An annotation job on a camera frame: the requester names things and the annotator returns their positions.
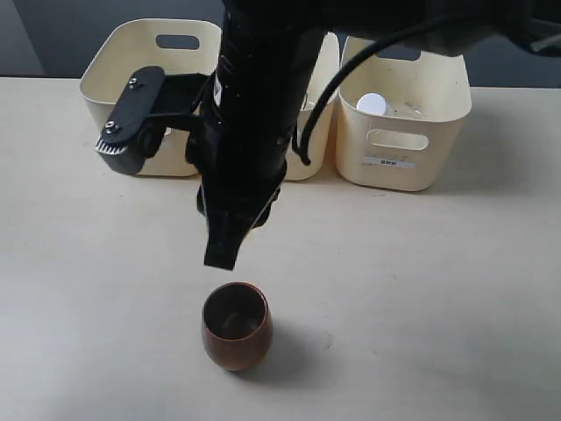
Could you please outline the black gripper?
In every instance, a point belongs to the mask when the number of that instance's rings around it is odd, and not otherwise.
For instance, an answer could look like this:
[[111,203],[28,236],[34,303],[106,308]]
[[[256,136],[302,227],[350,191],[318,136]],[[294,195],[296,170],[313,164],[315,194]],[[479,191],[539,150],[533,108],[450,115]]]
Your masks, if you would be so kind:
[[[205,266],[233,270],[251,230],[269,219],[281,188],[221,191],[280,182],[288,141],[324,39],[314,8],[227,8],[214,79],[135,71],[100,131],[95,150],[122,175],[137,175],[167,128],[204,133],[193,156],[204,183],[196,204],[208,239]],[[195,110],[201,103],[201,117]]]

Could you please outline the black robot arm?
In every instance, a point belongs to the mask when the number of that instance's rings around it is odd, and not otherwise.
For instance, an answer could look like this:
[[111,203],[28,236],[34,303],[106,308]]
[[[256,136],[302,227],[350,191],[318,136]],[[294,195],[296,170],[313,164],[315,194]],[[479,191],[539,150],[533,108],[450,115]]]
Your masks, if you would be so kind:
[[[368,40],[330,80],[308,122],[297,118],[330,30]],[[253,228],[268,219],[287,172],[286,154],[309,164],[309,139],[331,95],[360,64],[398,44],[457,56],[500,34],[522,50],[560,54],[557,1],[227,1],[215,69],[133,73],[96,142],[115,172],[135,175],[167,129],[188,133],[186,161],[202,177],[207,266],[233,269]]]

